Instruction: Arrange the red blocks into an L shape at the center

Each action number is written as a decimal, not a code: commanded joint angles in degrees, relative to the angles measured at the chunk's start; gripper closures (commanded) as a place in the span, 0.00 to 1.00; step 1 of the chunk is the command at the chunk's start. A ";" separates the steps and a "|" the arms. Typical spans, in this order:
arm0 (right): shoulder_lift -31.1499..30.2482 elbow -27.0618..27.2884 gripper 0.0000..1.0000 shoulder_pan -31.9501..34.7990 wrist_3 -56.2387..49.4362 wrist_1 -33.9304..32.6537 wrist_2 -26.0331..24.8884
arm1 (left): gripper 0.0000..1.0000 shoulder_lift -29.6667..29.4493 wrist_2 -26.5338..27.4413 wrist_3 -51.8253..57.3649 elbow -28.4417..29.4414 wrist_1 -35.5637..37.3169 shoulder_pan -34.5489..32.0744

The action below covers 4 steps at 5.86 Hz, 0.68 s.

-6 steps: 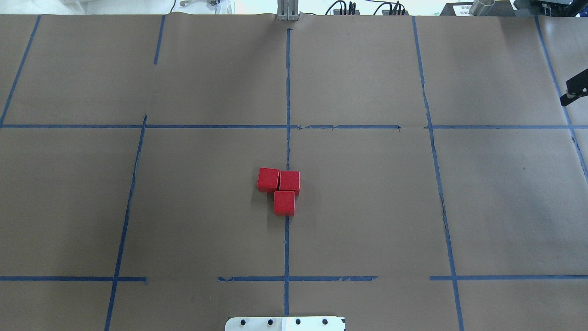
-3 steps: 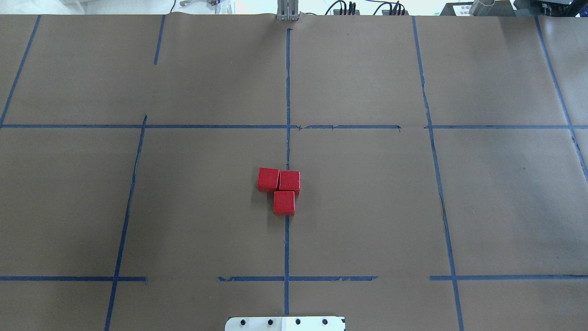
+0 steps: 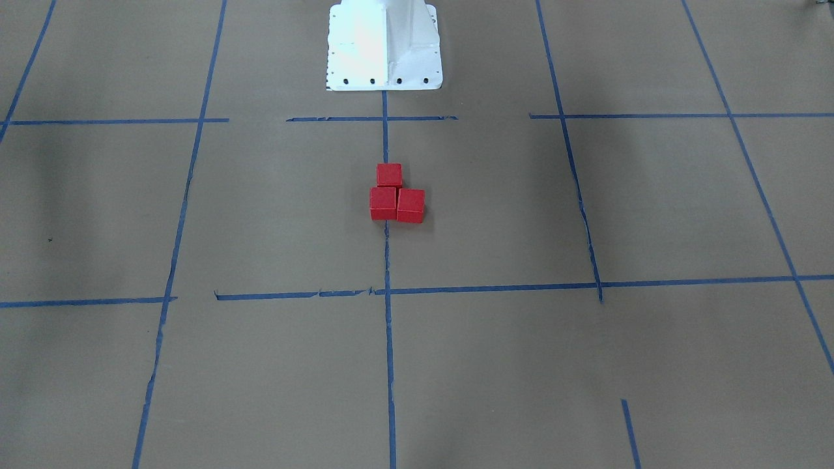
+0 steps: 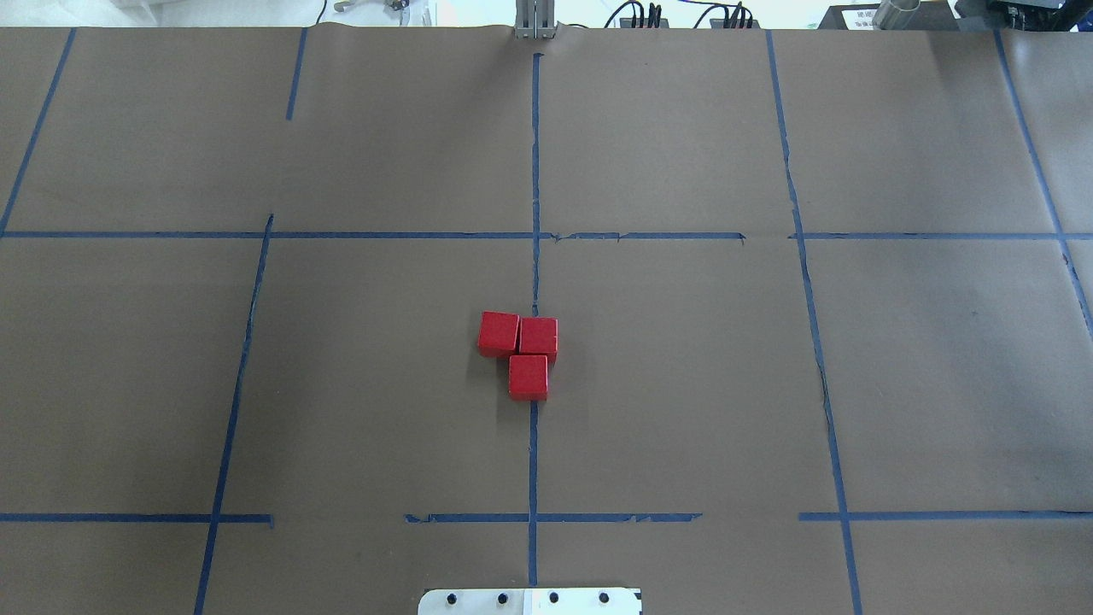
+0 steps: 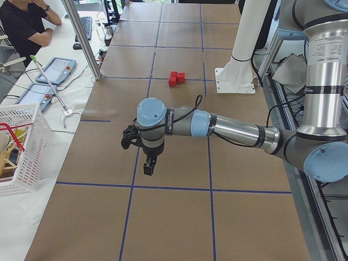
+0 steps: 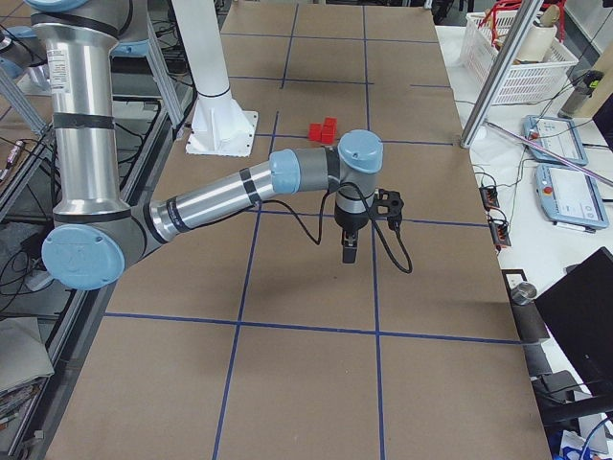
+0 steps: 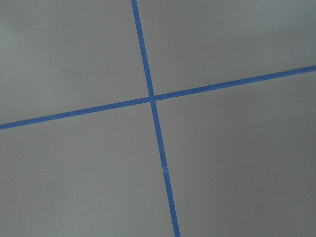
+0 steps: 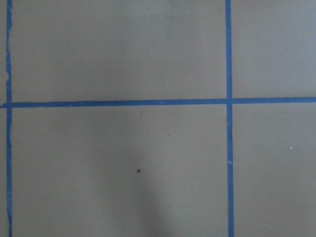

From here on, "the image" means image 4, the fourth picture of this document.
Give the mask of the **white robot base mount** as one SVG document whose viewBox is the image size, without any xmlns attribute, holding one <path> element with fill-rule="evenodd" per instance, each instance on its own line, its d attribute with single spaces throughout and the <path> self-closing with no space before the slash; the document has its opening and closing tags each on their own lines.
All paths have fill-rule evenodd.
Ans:
<svg viewBox="0 0 1093 615">
<path fill-rule="evenodd" d="M 639 589 L 519 588 L 428 590 L 418 614 L 643 614 Z"/>
</svg>

